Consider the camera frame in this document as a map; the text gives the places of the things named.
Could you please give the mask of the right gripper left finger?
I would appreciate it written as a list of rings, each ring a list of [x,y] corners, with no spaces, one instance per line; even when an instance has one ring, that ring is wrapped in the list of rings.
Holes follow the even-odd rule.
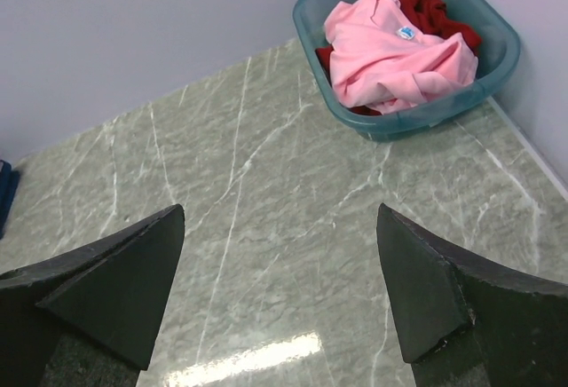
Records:
[[[3,386],[134,386],[149,367],[178,268],[175,204],[1,276]]]

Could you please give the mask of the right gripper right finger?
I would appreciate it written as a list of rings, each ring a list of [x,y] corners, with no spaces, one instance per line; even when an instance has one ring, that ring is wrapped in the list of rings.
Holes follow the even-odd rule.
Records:
[[[378,209],[402,359],[418,386],[565,386],[567,287],[510,269]]]

